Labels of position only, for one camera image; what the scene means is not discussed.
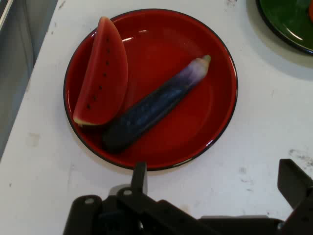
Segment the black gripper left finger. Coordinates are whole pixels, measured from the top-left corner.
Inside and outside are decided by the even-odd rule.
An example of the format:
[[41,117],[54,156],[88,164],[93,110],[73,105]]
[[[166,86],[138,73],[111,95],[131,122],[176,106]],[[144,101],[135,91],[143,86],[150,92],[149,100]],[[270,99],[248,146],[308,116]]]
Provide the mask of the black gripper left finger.
[[65,235],[216,235],[217,231],[165,200],[147,195],[147,165],[137,163],[130,186],[102,200],[81,196],[71,205]]

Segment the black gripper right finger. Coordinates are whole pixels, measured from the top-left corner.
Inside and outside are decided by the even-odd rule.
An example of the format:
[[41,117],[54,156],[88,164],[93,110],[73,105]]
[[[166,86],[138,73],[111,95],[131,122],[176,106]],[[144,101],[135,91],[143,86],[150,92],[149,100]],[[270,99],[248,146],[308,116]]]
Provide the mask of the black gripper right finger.
[[282,235],[313,233],[313,180],[291,159],[281,159],[278,189],[293,211],[283,222]]

